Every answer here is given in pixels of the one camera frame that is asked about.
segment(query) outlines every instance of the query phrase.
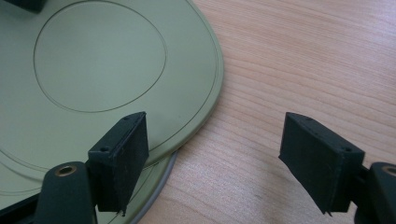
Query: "black clamp jaw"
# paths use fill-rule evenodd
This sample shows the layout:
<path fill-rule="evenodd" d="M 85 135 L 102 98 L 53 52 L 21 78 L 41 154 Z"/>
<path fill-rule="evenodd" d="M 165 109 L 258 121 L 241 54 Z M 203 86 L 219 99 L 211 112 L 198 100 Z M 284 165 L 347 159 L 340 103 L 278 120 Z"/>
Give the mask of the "black clamp jaw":
<path fill-rule="evenodd" d="M 364 151 L 314 119 L 286 114 L 279 158 L 323 214 L 353 202 L 355 223 L 396 223 L 396 165 L 366 169 Z"/>
<path fill-rule="evenodd" d="M 124 117 L 91 148 L 87 162 L 50 169 L 39 195 L 0 211 L 0 223 L 97 223 L 96 205 L 125 214 L 148 157 L 146 113 Z"/>

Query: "wood grain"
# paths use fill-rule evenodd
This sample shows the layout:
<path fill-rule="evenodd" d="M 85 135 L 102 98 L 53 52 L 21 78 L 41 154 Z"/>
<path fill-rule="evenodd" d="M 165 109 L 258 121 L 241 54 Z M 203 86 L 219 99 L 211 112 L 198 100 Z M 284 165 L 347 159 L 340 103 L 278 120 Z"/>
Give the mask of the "wood grain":
<path fill-rule="evenodd" d="M 194 0 L 222 47 L 225 78 L 206 125 L 180 149 L 141 223 L 353 223 L 323 216 L 277 158 L 301 113 L 396 163 L 394 0 Z"/>

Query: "light green plastic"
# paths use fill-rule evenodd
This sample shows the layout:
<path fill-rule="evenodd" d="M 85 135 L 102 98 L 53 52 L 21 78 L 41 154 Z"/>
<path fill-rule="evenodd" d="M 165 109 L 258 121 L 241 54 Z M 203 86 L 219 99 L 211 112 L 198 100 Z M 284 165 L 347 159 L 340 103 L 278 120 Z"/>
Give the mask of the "light green plastic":
<path fill-rule="evenodd" d="M 139 111 L 154 181 L 223 79 L 218 40 L 190 0 L 51 0 L 39 14 L 0 1 L 0 67 L 0 207 L 37 193 L 51 167 L 87 160 Z"/>

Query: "concentric circle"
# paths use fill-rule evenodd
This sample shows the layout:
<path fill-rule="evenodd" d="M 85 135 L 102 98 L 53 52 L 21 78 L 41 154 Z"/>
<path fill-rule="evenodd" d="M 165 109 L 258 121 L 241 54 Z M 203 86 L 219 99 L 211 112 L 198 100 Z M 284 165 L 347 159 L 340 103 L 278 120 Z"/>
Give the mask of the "concentric circle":
<path fill-rule="evenodd" d="M 142 15 L 115 3 L 83 2 L 58 11 L 42 28 L 35 76 L 56 105 L 100 112 L 149 90 L 165 59 L 161 34 Z"/>

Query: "wooden table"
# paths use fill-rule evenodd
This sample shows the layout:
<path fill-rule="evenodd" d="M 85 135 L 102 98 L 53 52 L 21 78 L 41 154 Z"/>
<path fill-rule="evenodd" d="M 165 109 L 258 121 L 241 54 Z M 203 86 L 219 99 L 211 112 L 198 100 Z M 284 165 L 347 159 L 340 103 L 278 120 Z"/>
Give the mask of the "wooden table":
<path fill-rule="evenodd" d="M 222 47 L 219 104 L 141 223 L 353 223 L 323 216 L 279 155 L 287 111 L 396 163 L 396 1 L 194 0 Z"/>

